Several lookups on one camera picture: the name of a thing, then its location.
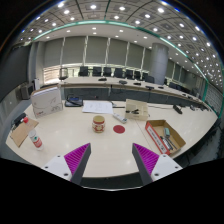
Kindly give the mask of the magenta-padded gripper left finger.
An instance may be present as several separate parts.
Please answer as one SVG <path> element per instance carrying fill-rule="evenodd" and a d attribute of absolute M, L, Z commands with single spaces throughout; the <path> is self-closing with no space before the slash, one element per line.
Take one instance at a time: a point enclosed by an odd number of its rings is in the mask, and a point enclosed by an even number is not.
<path fill-rule="evenodd" d="M 42 169 L 79 185 L 90 154 L 91 144 L 87 143 L 66 155 L 56 155 Z"/>

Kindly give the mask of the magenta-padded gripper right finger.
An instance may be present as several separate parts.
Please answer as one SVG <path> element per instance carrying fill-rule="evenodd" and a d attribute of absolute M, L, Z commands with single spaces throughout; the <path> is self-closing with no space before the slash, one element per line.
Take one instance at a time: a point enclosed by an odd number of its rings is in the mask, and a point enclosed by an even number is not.
<path fill-rule="evenodd" d="M 132 145 L 132 154 L 144 185 L 182 169 L 182 167 L 168 155 L 158 155 L 136 143 Z"/>

